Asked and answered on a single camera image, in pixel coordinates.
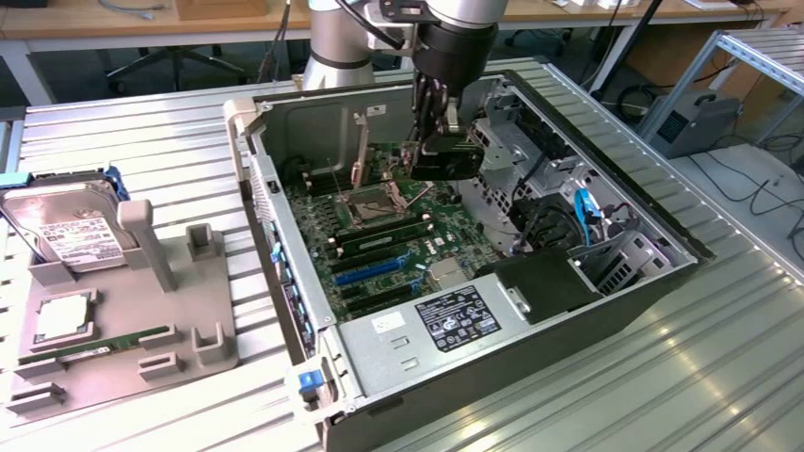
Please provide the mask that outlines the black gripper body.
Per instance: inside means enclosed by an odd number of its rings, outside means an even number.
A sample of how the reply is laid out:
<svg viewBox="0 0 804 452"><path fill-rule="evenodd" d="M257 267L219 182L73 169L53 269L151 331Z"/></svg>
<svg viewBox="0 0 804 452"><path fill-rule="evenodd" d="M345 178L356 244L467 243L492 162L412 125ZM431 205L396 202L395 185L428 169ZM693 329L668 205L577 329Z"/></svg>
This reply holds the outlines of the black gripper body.
<svg viewBox="0 0 804 452"><path fill-rule="evenodd" d="M499 27L420 24L412 61L419 73L449 88L465 88L483 74Z"/></svg>

